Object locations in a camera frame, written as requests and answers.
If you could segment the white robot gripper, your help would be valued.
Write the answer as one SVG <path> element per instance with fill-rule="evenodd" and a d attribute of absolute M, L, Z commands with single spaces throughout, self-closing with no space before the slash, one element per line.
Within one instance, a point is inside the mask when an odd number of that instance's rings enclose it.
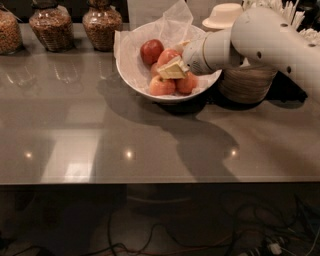
<path fill-rule="evenodd" d="M 205 60 L 204 43 L 204 38 L 179 42 L 176 46 L 184 47 L 182 58 L 177 56 L 167 64 L 158 66 L 159 75 L 164 79 L 183 79 L 189 70 L 197 76 L 214 73 L 215 70 Z"/>

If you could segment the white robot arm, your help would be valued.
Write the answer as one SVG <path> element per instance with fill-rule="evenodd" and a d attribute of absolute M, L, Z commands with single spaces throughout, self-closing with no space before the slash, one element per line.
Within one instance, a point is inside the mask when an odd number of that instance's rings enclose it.
<path fill-rule="evenodd" d="M 231 101 L 255 103 L 260 90 L 242 75 L 261 67 L 279 71 L 307 94 L 320 97 L 320 47 L 299 34 L 270 8 L 244 11 L 229 29 L 208 32 L 187 43 L 183 53 L 158 68 L 165 79 L 183 78 L 187 72 L 209 75 L 224 72 L 219 91 Z M 231 72 L 241 75 L 233 78 Z"/>

